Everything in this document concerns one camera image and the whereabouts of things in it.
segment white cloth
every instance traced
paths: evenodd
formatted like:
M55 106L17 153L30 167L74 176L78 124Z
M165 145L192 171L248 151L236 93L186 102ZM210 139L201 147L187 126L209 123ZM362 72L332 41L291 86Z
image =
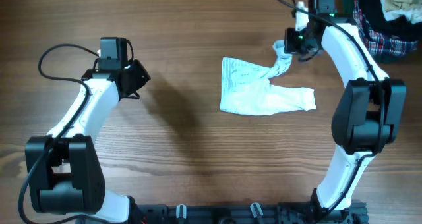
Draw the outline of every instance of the white cloth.
M412 24L422 22L422 6L413 9L398 9L385 11L385 0L381 0L382 13L386 21L396 20L401 16L405 16Z
M308 11L308 8L305 7L305 3L302 1L298 1L296 3L296 7L305 11ZM301 31L306 28L309 22L308 14L296 11L296 31Z
M285 73L291 64L291 55L284 53L283 40L276 41L273 48L278 58L272 68L223 58L220 110L240 115L273 115L317 108L313 89L270 84L270 78Z

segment clothing pile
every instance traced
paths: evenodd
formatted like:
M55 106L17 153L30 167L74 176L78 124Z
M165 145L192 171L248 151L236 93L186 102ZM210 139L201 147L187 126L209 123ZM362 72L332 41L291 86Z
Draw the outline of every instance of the clothing pile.
M387 63L416 50L422 0L354 0L359 35L374 60Z

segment wooden table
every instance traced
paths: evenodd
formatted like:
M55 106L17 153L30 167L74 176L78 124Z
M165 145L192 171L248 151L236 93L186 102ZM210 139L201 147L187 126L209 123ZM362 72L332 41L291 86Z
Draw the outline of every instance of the wooden table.
M275 0L0 0L0 223L22 223L18 191L24 146L59 122L78 85L39 76L40 55L58 43L98 49L102 36L129 38L152 79L141 100L123 100L96 151L107 188L138 204L275 204L307 201L334 152L330 123L343 92L331 59L293 60L273 83L315 89L317 110L248 117L219 110L221 63L272 66L272 44L294 26ZM80 78L94 58L54 51L46 73ZM420 223L422 99L419 53L381 65L407 84L396 141L371 163L354 198L371 223ZM25 208L36 221L51 221Z

